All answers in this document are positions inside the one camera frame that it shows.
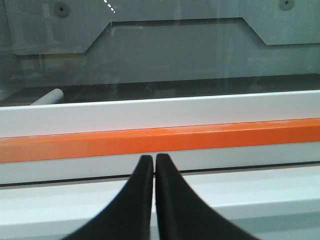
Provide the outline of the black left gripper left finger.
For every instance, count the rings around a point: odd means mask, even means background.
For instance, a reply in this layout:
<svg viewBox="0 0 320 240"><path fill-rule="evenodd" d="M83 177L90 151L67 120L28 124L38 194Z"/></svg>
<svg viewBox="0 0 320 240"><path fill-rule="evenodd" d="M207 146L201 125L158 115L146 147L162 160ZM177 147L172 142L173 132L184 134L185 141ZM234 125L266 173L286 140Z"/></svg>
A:
<svg viewBox="0 0 320 240"><path fill-rule="evenodd" d="M142 155L116 197L65 240L148 240L153 198L153 158Z"/></svg>

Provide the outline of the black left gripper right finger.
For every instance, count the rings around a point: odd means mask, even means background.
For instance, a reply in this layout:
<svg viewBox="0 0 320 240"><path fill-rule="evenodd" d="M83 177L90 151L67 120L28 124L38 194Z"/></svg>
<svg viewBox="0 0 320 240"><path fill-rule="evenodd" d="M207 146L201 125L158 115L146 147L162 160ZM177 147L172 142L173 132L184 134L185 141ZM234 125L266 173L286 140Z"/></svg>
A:
<svg viewBox="0 0 320 240"><path fill-rule="evenodd" d="M254 240L209 207L166 153L156 156L155 204L162 240Z"/></svg>

